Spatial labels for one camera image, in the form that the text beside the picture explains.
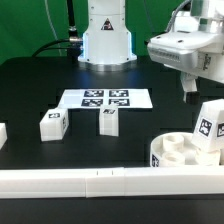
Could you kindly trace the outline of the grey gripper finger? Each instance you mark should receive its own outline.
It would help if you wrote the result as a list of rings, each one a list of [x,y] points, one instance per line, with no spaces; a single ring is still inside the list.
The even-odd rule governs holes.
[[[197,104],[199,101],[200,93],[196,85],[197,76],[182,72],[180,80],[184,92],[183,101],[187,104]]]

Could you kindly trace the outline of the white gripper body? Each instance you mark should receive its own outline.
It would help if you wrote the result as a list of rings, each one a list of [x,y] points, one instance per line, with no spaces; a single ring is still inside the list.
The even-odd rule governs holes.
[[[169,32],[150,39],[152,61],[224,84],[224,17],[203,18],[180,11]]]

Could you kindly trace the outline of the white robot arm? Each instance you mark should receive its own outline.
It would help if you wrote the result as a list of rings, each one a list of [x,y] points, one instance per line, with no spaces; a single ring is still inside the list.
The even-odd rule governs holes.
[[[80,65],[116,71],[136,62],[125,12],[125,0],[88,0]],[[152,61],[181,72],[185,101],[197,93],[199,77],[224,84],[224,0],[184,0],[146,46]]]

